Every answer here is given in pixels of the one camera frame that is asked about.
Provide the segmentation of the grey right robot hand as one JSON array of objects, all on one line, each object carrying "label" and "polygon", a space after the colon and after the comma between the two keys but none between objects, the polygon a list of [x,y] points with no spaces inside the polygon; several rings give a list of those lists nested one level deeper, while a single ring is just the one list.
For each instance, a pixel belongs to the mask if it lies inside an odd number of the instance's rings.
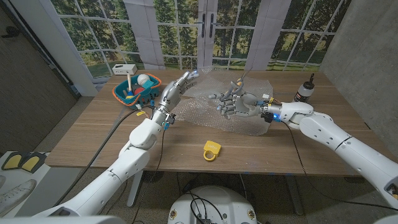
[{"label": "grey right robot hand", "polygon": [[231,82],[230,88],[225,93],[209,95],[209,99],[218,99],[217,111],[226,119],[231,119],[231,115],[239,117],[260,116],[265,122],[273,120],[273,114],[264,109],[265,102],[261,101],[256,95],[243,90],[244,82]]}]

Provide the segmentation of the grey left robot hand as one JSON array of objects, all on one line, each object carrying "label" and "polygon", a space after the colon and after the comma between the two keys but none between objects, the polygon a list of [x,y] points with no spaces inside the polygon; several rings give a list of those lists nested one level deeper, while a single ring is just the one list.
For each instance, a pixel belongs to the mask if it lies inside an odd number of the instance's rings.
[{"label": "grey left robot hand", "polygon": [[181,96],[196,84],[194,79],[198,76],[199,72],[197,70],[187,71],[179,79],[169,83],[160,96],[159,106],[154,111],[152,120],[162,125],[167,115],[179,104]]}]

